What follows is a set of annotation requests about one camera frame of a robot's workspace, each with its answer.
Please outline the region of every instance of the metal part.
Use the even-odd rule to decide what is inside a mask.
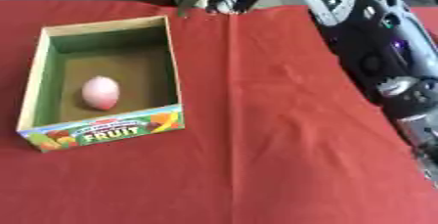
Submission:
[[[377,89],[383,97],[391,98],[403,94],[417,82],[418,79],[412,77],[389,78],[386,82],[378,85]]]

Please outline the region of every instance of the red tablecloth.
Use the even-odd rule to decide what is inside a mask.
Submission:
[[[304,7],[0,1],[0,223],[422,224],[438,192]],[[436,9],[417,10],[438,29]],[[169,15],[187,129],[42,155],[15,133],[44,25]]]

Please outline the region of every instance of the cardboard box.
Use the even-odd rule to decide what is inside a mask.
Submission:
[[[107,112],[81,98],[98,75],[120,86]],[[17,128],[32,145],[48,152],[184,127],[166,17],[43,28]]]

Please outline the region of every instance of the black machine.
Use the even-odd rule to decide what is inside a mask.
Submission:
[[[238,1],[235,13],[255,2]],[[403,0],[305,1],[342,68],[438,186],[438,49],[428,31]]]

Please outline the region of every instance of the box label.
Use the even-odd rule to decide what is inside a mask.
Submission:
[[[174,108],[173,111],[167,109],[136,112],[114,118],[101,118],[63,126],[33,129],[21,134],[34,146],[47,152],[183,129],[184,127],[182,109],[178,107]]]

